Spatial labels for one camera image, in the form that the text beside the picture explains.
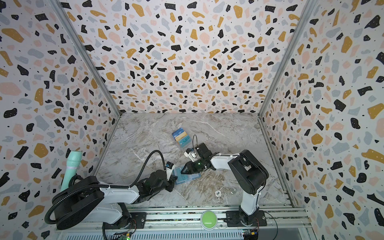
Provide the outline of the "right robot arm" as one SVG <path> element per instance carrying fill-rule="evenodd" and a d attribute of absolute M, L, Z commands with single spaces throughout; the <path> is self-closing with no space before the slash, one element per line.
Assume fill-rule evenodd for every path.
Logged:
<path fill-rule="evenodd" d="M 212 153 L 202 143 L 188 148 L 185 157 L 190 159 L 181 170 L 183 175 L 193 175 L 206 170 L 230 170 L 243 190 L 242 202 L 236 211 L 227 211 L 225 222 L 228 227 L 265 226 L 260 211 L 261 191 L 267 184 L 269 173 L 260 161 L 248 150 L 236 154 Z"/>

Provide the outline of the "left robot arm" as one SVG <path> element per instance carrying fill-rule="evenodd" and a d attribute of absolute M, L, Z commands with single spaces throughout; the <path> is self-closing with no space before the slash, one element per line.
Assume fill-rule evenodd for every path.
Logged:
<path fill-rule="evenodd" d="M 157 170 L 133 186 L 102 184 L 90 176 L 57 194 L 44 221 L 66 230 L 79 223 L 118 225 L 131 218 L 126 206 L 149 201 L 159 192 L 172 192 L 177 176 L 169 170 Z"/>

